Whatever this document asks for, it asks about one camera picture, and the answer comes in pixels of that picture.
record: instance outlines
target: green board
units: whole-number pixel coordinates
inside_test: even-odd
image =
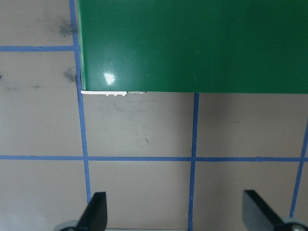
[[[308,0],[78,0],[82,89],[308,93]]]

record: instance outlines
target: white edge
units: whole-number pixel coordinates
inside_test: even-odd
[[[127,91],[93,91],[93,90],[82,90],[81,94],[85,94],[85,95],[122,95],[122,96],[126,96],[127,95]]]

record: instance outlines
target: green panel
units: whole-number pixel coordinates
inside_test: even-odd
[[[308,0],[79,0],[82,88],[308,93]]]

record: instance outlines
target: floor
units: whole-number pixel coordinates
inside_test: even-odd
[[[75,9],[0,1],[0,231],[53,230],[98,191],[109,229],[244,231],[244,189],[308,223],[306,95],[82,97]]]

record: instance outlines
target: blue tape line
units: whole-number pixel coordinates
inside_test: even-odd
[[[89,161],[190,161],[190,157],[89,156]]]
[[[305,135],[304,135],[304,140],[303,140],[303,147],[302,147],[302,152],[301,152],[301,155],[300,155],[301,161],[299,162],[299,165],[298,165],[296,181],[295,181],[293,197],[292,197],[292,203],[291,203],[291,209],[290,209],[290,214],[289,214],[289,217],[291,217],[291,218],[293,218],[294,212],[295,212],[298,190],[299,190],[300,180],[301,180],[301,177],[302,177],[304,161],[305,161],[305,154],[306,154],[306,151],[307,151],[307,144],[308,144],[308,120],[307,120],[307,123],[306,123],[306,130],[305,130]]]
[[[42,51],[74,51],[75,46],[0,46],[0,51],[6,52],[42,52]]]
[[[198,132],[198,110],[199,110],[199,93],[194,94],[193,99],[193,120],[192,120],[192,159],[191,173],[189,184],[189,203],[188,203],[188,231],[193,231],[193,197],[194,197],[194,176],[196,168],[197,152],[197,132]]]
[[[83,160],[82,156],[0,155],[0,160]]]
[[[196,157],[197,162],[299,162],[299,157]]]
[[[69,9],[71,16],[72,31],[74,31],[73,45],[75,47],[74,54],[75,54],[75,64],[76,64],[76,76],[77,76],[78,110],[79,110],[79,120],[80,120],[80,130],[81,130],[81,140],[82,140],[83,163],[85,169],[87,201],[89,203],[91,200],[90,170],[89,170],[88,149],[87,149],[86,123],[85,123],[85,115],[83,108],[83,99],[81,94],[80,56],[79,56],[77,21],[76,21],[74,0],[69,0]]]
[[[0,155],[0,160],[84,160],[83,156]],[[152,156],[88,156],[88,161],[195,161],[195,162],[308,162],[299,157],[152,157]]]

